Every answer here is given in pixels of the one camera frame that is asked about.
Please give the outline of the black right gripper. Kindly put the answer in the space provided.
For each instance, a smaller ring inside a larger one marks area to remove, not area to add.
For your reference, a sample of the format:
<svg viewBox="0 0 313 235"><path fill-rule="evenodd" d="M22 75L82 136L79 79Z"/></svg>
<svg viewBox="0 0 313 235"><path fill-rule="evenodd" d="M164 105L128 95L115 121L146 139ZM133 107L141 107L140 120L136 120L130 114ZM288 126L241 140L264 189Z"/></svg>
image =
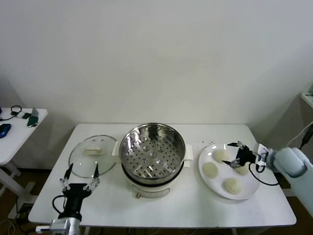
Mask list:
<svg viewBox="0 0 313 235"><path fill-rule="evenodd" d="M223 163L227 164L231 168L242 167L242 166L245 166L246 163L255 163L256 156L247 146L242 144L241 141L229 143L227 144L227 146L238 148L238 152L237 152L235 160L232 160L232 161L222 160Z"/></svg>

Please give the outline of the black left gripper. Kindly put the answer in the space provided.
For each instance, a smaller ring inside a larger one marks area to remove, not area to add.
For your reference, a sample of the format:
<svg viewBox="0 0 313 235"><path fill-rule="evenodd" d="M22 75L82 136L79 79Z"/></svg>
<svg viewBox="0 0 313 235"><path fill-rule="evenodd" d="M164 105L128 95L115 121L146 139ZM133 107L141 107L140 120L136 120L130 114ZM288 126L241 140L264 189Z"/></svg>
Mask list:
<svg viewBox="0 0 313 235"><path fill-rule="evenodd" d="M58 216L59 219L70 217L82 219L80 211L83 200L89 197L91 195L91 192L93 192L100 184L98 164L96 164L96 168L93 176L91 177L91 181L87 184L69 184L68 181L72 172L72 168L73 163L66 170L64 177L60 179L63 195L66 198L66 204L63 212L61 212Z"/></svg>

